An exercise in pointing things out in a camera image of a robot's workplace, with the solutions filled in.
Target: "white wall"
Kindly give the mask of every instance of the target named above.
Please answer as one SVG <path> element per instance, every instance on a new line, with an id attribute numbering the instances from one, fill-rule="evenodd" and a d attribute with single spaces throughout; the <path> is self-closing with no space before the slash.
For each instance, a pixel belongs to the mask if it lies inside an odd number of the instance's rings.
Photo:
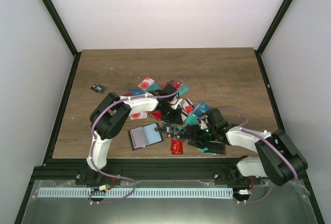
<path id="1" fill-rule="evenodd" d="M 0 222 L 42 163 L 72 55 L 41 0 L 0 0 Z"/>
<path id="2" fill-rule="evenodd" d="M 258 48 L 282 0 L 52 0 L 82 49 Z"/>
<path id="3" fill-rule="evenodd" d="M 285 128 L 331 223 L 331 0 L 294 0 L 263 54 Z"/>

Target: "card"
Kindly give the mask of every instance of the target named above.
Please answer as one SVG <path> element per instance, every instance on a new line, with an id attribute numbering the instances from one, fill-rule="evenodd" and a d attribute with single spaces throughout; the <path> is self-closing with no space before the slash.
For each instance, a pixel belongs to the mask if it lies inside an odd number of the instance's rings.
<path id="1" fill-rule="evenodd" d="M 183 143 L 180 140 L 176 140 L 174 138 L 171 138 L 171 154 L 172 155 L 181 155 L 184 154 L 184 148 Z"/>
<path id="2" fill-rule="evenodd" d="M 186 118 L 185 125 L 196 125 L 198 123 L 198 117 L 194 115 L 192 112 L 189 113 L 188 117 Z"/>
<path id="3" fill-rule="evenodd" d="M 92 91 L 97 92 L 101 95 L 106 91 L 106 89 L 107 88 L 105 86 L 103 86 L 101 84 L 97 84 L 97 83 L 93 84 L 92 87 L 91 87 Z"/>
<path id="4" fill-rule="evenodd" d="M 192 111 L 192 109 L 193 109 L 192 105 L 185 107 L 186 113 L 188 113 L 188 114 Z"/>
<path id="5" fill-rule="evenodd" d="M 188 114 L 184 110 L 182 110 L 182 120 L 183 120 L 183 122 L 185 122 L 187 117 L 188 117 Z"/>
<path id="6" fill-rule="evenodd" d="M 148 87 L 147 91 L 156 91 L 160 89 L 160 87 L 156 83 L 152 83 L 150 87 Z"/>
<path id="7" fill-rule="evenodd" d="M 194 109 L 192 110 L 192 112 L 193 112 L 193 114 L 195 114 L 197 117 L 201 117 L 205 112 L 207 112 L 207 111 L 210 110 L 210 109 L 211 109 L 211 108 L 210 108 L 207 104 L 205 104 L 205 103 L 199 101 L 199 102 L 197 103 L 197 105 L 194 107 Z"/>
<path id="8" fill-rule="evenodd" d="M 154 80 L 150 77 L 147 77 L 142 81 L 138 87 L 143 89 L 144 91 L 147 90 L 152 84 L 154 83 Z"/>
<path id="9" fill-rule="evenodd" d="M 162 85 L 162 88 L 166 87 L 166 85 L 169 82 L 165 83 Z M 179 87 L 181 86 L 181 83 L 179 81 L 170 81 L 171 85 L 174 86 L 176 89 L 179 89 Z M 179 90 L 179 96 L 182 96 L 184 93 L 188 92 L 189 88 L 183 83 L 183 86 L 180 88 Z"/>
<path id="10" fill-rule="evenodd" d="M 145 119 L 147 118 L 147 112 L 140 112 L 137 114 L 130 115 L 131 120 Z"/>
<path id="11" fill-rule="evenodd" d="M 160 111 L 155 110 L 155 111 L 150 112 L 149 114 L 151 116 L 153 116 L 155 119 L 157 119 L 158 121 L 161 120 L 162 115 L 161 115 L 161 112 Z"/>
<path id="12" fill-rule="evenodd" d="M 133 96 L 145 94 L 145 91 L 143 91 L 142 89 L 129 89 L 128 92 L 132 93 Z"/>
<path id="13" fill-rule="evenodd" d="M 126 93 L 123 96 L 133 96 L 133 93 Z"/>
<path id="14" fill-rule="evenodd" d="M 201 152 L 204 152 L 204 154 L 206 154 L 206 155 L 216 155 L 216 153 L 206 153 L 206 151 L 208 150 L 208 148 L 204 148 L 204 149 L 199 149 L 198 148 L 198 151 L 201 151 Z"/>

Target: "black card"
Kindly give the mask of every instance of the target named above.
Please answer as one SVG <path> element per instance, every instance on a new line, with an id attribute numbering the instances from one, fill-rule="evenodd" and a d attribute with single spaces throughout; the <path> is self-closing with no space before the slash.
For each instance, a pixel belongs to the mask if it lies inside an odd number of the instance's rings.
<path id="1" fill-rule="evenodd" d="M 103 86 L 101 84 L 97 84 L 97 83 L 93 84 L 91 87 L 91 90 L 93 90 L 94 92 L 97 92 L 101 95 L 106 91 L 106 89 L 107 88 L 105 86 Z"/>

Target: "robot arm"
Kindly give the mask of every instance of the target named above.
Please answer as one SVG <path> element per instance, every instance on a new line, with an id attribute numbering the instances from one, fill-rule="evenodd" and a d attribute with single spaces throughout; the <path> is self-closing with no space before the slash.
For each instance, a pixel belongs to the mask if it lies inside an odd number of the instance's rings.
<path id="1" fill-rule="evenodd" d="M 137 97 L 108 94 L 90 116 L 92 127 L 95 126 L 95 128 L 87 164 L 95 171 L 106 166 L 110 143 L 122 129 L 127 117 L 132 114 L 159 110 L 163 120 L 168 123 L 182 124 L 180 108 L 174 108 L 169 104 L 176 92 L 177 90 L 168 84 L 161 91 L 149 92 Z M 118 103 L 110 108 L 113 114 L 107 111 L 101 116 L 101 113 L 115 102 Z M 258 132 L 233 124 L 229 125 L 219 109 L 207 111 L 199 119 L 198 124 L 187 125 L 181 130 L 177 129 L 172 136 L 188 140 L 188 144 L 195 147 L 210 146 L 215 151 L 217 146 L 223 144 L 241 146 L 254 151 L 259 157 L 247 157 L 238 162 L 237 168 L 240 174 L 268 177 L 278 186 L 292 180 L 308 167 L 306 160 L 284 131 Z"/>

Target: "red object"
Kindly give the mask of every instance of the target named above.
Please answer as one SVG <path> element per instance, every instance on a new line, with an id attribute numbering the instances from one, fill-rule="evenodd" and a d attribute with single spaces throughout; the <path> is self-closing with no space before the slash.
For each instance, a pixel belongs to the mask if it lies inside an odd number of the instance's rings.
<path id="1" fill-rule="evenodd" d="M 162 88 L 166 87 L 167 84 L 168 84 L 168 82 L 164 83 L 164 84 L 162 85 Z"/>
<path id="2" fill-rule="evenodd" d="M 168 83 L 169 83 L 169 82 L 164 83 L 164 84 L 162 85 L 162 88 L 166 87 L 166 85 L 167 85 Z M 179 87 L 180 87 L 180 85 L 181 85 L 181 83 L 180 83 L 179 81 L 172 81 L 172 82 L 170 82 L 170 83 L 171 83 L 171 85 L 174 86 L 176 89 L 179 89 Z"/>
<path id="3" fill-rule="evenodd" d="M 140 112 L 130 116 L 130 120 L 145 119 L 147 118 L 147 112 Z"/>
<path id="4" fill-rule="evenodd" d="M 170 151 L 172 155 L 181 155 L 184 154 L 183 143 L 180 140 L 175 140 L 171 138 L 171 147 Z"/>
<path id="5" fill-rule="evenodd" d="M 192 109 L 193 109 L 192 105 L 189 105 L 189 106 L 185 107 L 186 113 L 188 113 L 188 114 L 192 111 Z"/>
<path id="6" fill-rule="evenodd" d="M 178 81 L 171 82 L 171 85 L 174 86 L 176 89 L 179 89 L 181 86 L 181 83 Z"/>
<path id="7" fill-rule="evenodd" d="M 154 80 L 150 77 L 147 77 L 144 79 L 144 81 L 142 81 L 138 87 L 143 89 L 143 90 L 146 90 L 148 89 L 148 87 L 150 87 L 152 84 L 154 83 Z"/>
<path id="8" fill-rule="evenodd" d="M 161 112 L 160 111 L 158 111 L 158 110 L 156 110 L 156 111 L 152 111 L 152 112 L 150 112 L 149 113 L 151 116 L 153 116 L 155 119 L 157 119 L 157 120 L 161 120 L 161 117 L 162 117 L 162 115 L 161 115 Z"/>

